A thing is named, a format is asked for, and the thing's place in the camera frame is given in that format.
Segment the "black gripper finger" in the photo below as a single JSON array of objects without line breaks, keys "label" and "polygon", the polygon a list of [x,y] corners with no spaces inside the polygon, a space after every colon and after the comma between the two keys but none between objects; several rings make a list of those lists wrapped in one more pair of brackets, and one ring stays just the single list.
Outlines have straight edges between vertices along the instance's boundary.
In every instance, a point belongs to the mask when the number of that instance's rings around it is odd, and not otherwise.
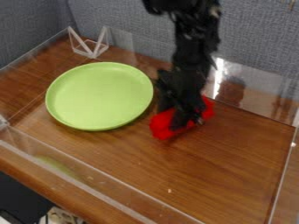
[{"label": "black gripper finger", "polygon": [[207,108],[202,94],[190,94],[186,97],[171,94],[174,114],[170,129],[177,131],[187,127],[189,122],[202,123],[202,113]]}]

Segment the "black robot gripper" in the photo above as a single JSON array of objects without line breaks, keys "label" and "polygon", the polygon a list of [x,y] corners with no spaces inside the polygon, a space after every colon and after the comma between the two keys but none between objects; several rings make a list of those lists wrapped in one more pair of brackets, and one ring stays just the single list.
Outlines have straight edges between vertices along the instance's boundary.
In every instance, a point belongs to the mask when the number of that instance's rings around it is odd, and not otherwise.
[{"label": "black robot gripper", "polygon": [[[221,0],[142,0],[146,11],[167,15],[174,23],[175,51],[173,71],[162,73],[166,83],[179,95],[198,95],[206,85],[213,54],[221,44]],[[158,112],[174,106],[174,91],[158,86]]]}]

